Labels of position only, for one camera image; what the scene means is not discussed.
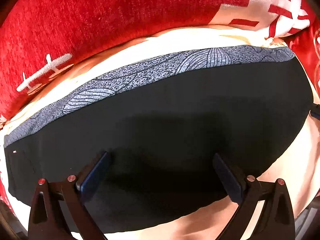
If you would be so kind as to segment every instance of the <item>red cushion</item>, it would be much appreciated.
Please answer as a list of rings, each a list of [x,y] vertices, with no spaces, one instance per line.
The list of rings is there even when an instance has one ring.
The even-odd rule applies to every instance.
[[[313,20],[300,5],[301,0],[19,0],[0,29],[0,117],[11,118],[61,69],[112,46],[209,23],[283,36]]]

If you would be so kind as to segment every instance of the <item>blue pad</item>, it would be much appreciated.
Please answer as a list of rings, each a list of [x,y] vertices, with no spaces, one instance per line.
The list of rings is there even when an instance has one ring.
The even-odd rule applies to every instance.
[[[111,154],[105,152],[85,177],[82,184],[78,187],[82,203],[88,202],[93,197],[100,182],[104,179],[110,165]]]
[[[244,187],[241,185],[239,180],[244,178],[237,178],[237,176],[231,171],[229,166],[217,153],[213,157],[213,167],[231,201],[240,205],[243,200]]]

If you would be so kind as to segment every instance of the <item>gray patterned waistband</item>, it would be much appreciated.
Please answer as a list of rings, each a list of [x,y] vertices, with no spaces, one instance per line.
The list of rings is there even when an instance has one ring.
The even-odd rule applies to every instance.
[[[294,53],[287,47],[265,49],[242,45],[176,52],[107,72],[64,98],[44,107],[4,137],[4,147],[34,134],[50,122],[107,97],[190,70],[253,62],[284,62]]]

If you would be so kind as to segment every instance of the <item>silver rivet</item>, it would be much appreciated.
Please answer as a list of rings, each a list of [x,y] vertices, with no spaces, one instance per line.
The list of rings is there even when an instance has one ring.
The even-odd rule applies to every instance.
[[[256,178],[254,176],[252,176],[252,175],[249,175],[247,177],[247,180],[250,181],[250,182],[254,182],[256,180]]]
[[[39,183],[39,185],[43,185],[45,183],[45,179],[39,179],[38,183]]]
[[[73,182],[73,181],[75,181],[76,180],[76,176],[75,175],[70,175],[69,177],[68,177],[68,181],[70,181],[70,182]]]
[[[285,184],[285,182],[284,182],[283,179],[278,179],[278,183],[279,183],[280,185],[284,185],[284,184]]]

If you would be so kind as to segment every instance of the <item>white embroidered pattern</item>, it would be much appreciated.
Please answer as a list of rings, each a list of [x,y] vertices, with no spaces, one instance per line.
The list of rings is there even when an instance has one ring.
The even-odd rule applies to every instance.
[[[46,59],[47,59],[47,64],[39,69],[36,73],[34,73],[32,76],[28,77],[26,79],[24,72],[22,73],[23,76],[23,82],[17,87],[17,91],[21,92],[25,88],[29,88],[29,90],[32,90],[32,87],[30,87],[29,83],[32,82],[33,80],[39,78],[40,76],[44,75],[50,70],[53,70],[54,72],[58,72],[59,70],[56,68],[57,66],[65,63],[69,59],[72,58],[72,55],[70,53],[67,53],[61,57],[58,57],[54,60],[51,60],[50,54],[47,54]]]

